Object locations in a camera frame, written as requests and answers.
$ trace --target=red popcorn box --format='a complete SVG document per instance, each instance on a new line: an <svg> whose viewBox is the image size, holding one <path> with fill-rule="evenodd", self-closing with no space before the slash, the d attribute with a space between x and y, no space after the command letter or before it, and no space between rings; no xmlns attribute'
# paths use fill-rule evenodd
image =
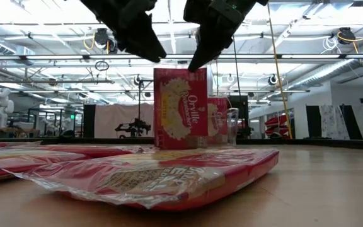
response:
<svg viewBox="0 0 363 227"><path fill-rule="evenodd" d="M155 146L206 147L207 100L207 69L154 69Z"/></svg>

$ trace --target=black panel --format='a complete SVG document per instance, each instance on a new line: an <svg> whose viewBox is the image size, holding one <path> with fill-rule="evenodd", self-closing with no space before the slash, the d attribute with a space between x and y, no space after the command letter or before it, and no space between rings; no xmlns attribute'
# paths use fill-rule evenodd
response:
<svg viewBox="0 0 363 227"><path fill-rule="evenodd" d="M306 106L310 138L321 137L321 115L319 106Z"/></svg>
<svg viewBox="0 0 363 227"><path fill-rule="evenodd" d="M350 136L350 139L359 139L363 140L362 134L360 133L357 119L355 118L354 111L352 110L352 107L349 105L346 106L340 106L340 109L343 113L345 126L347 126L348 135Z"/></svg>
<svg viewBox="0 0 363 227"><path fill-rule="evenodd" d="M96 105L84 105L83 113L83 137L94 138Z"/></svg>

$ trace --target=yellow cable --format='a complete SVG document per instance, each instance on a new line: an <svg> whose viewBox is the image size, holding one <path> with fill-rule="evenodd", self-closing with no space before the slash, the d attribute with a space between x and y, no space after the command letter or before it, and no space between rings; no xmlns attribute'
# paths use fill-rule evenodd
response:
<svg viewBox="0 0 363 227"><path fill-rule="evenodd" d="M91 47L88 47L86 45L86 40L83 40L83 45L85 46L85 48L87 48L89 50L93 49L93 47L95 46L95 34L96 34L96 32L93 33L93 40L92 40L92 46Z"/></svg>
<svg viewBox="0 0 363 227"><path fill-rule="evenodd" d="M340 36L340 34L341 34L341 33L342 33L342 32L338 32L338 33L337 33L337 37L338 37L339 39L342 39L342 40L347 41L347 42L359 42L359 41L362 41L362 40L363 40L363 38L360 38L360 39L358 39L358 40L346 39L346 38L343 38L343 37L341 37L341 36Z"/></svg>
<svg viewBox="0 0 363 227"><path fill-rule="evenodd" d="M359 54L359 52L358 52L358 48L357 48L357 44L356 44L355 42L352 42L352 44L354 45L355 52L356 52L357 54Z"/></svg>
<svg viewBox="0 0 363 227"><path fill-rule="evenodd" d="M268 8L268 17L270 18L271 38L272 38L272 46L274 48L274 59L275 59L275 67L277 68L278 83L279 83L280 90L281 90L282 102L284 102L284 110L285 110L285 116L287 117L289 138L292 139L291 123L290 123L289 115L288 115L287 102L285 101L284 89L282 88L281 79L280 79L280 71L278 68L277 48L275 47L274 31L272 29L270 3L267 4L267 8Z"/></svg>

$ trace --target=plastic wrapped package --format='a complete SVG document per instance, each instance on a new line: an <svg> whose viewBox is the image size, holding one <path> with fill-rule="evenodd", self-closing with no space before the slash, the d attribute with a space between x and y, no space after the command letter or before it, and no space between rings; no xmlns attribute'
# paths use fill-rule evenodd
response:
<svg viewBox="0 0 363 227"><path fill-rule="evenodd" d="M39 149L0 149L0 180L12 177L3 169L23 172L32 168L60 161L85 160L83 154L44 151Z"/></svg>
<svg viewBox="0 0 363 227"><path fill-rule="evenodd" d="M196 149L67 161L13 173L76 199L182 211L225 197L269 172L278 151Z"/></svg>
<svg viewBox="0 0 363 227"><path fill-rule="evenodd" d="M208 98L208 146L235 146L239 109L228 109L228 98Z"/></svg>
<svg viewBox="0 0 363 227"><path fill-rule="evenodd" d="M155 146L206 147L207 99L207 69L154 69Z"/></svg>
<svg viewBox="0 0 363 227"><path fill-rule="evenodd" d="M109 156L116 156L122 154L135 154L135 153L152 153L158 148L152 146L94 146L94 145L39 145L39 146L13 146L12 149L41 149L46 151L62 151L77 154L85 154L91 158L103 158Z"/></svg>
<svg viewBox="0 0 363 227"><path fill-rule="evenodd" d="M13 147L13 146L23 146L23 147L31 147L31 146L36 146L36 145L40 145L42 142L41 141L37 141L37 142L0 142L0 148L6 148L6 147Z"/></svg>

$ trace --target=table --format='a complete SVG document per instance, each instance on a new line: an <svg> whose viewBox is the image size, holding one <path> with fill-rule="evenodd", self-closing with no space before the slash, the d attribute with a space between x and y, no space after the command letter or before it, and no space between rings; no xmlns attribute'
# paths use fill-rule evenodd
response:
<svg viewBox="0 0 363 227"><path fill-rule="evenodd" d="M280 163L239 192L200 209L152 212L77 201L31 182L8 180L0 182L0 226L363 226L363 150L255 148L281 150Z"/></svg>

